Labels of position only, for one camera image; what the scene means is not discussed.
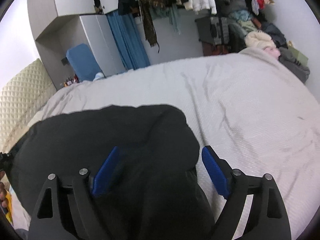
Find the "left hand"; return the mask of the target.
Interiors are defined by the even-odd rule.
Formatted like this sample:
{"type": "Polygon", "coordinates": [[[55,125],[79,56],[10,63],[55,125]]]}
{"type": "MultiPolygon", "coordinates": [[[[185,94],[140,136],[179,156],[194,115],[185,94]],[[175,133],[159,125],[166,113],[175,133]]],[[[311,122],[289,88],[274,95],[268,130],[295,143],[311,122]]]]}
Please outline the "left hand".
{"type": "Polygon", "coordinates": [[[11,205],[11,196],[10,193],[6,190],[4,183],[0,182],[0,193],[1,193],[1,206],[4,209],[8,209],[11,205]]]}

